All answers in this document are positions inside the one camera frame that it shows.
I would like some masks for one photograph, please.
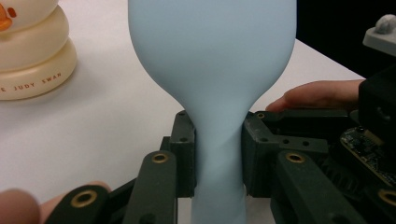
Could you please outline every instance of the black device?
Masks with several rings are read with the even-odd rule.
[[[247,194],[271,198],[277,224],[396,223],[396,66],[360,85],[359,110],[248,113],[242,131]],[[194,126],[176,115],[171,136],[137,179],[110,193],[72,190],[47,224],[173,224],[193,197]]]

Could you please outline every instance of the screw hole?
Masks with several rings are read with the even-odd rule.
[[[158,153],[158,154],[155,154],[151,160],[155,163],[163,163],[168,160],[168,156],[163,153]]]
[[[396,191],[381,189],[378,192],[378,196],[382,199],[382,201],[396,206]]]
[[[296,154],[296,153],[286,154],[286,159],[288,159],[288,161],[295,162],[295,163],[305,162],[305,158],[299,154]]]
[[[96,193],[96,191],[87,189],[74,196],[71,204],[73,207],[76,208],[85,207],[93,203],[96,200],[97,196],[98,194]]]

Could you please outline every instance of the light blue bottle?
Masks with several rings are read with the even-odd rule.
[[[295,0],[129,0],[135,52],[196,127],[192,224],[246,223],[241,127],[294,45]]]

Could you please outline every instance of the white background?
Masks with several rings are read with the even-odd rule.
[[[40,202],[92,180],[115,189],[135,178],[183,109],[137,60],[126,0],[59,5],[78,52],[74,74],[48,94],[0,102],[0,190],[27,189]],[[285,73],[251,111],[306,82],[357,78],[296,41]],[[249,223],[274,223],[268,201],[247,200]],[[178,213],[179,223],[189,223],[190,200],[180,201]]]

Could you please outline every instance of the table surface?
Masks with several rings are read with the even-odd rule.
[[[0,190],[29,190],[40,202],[92,180],[113,189],[169,136],[181,105],[147,75],[134,53],[127,1],[60,0],[78,52],[74,74],[55,91],[0,102]],[[361,78],[296,40],[278,82],[251,108],[314,80]],[[248,223],[274,223],[268,199],[247,199]],[[189,223],[190,200],[180,200]]]

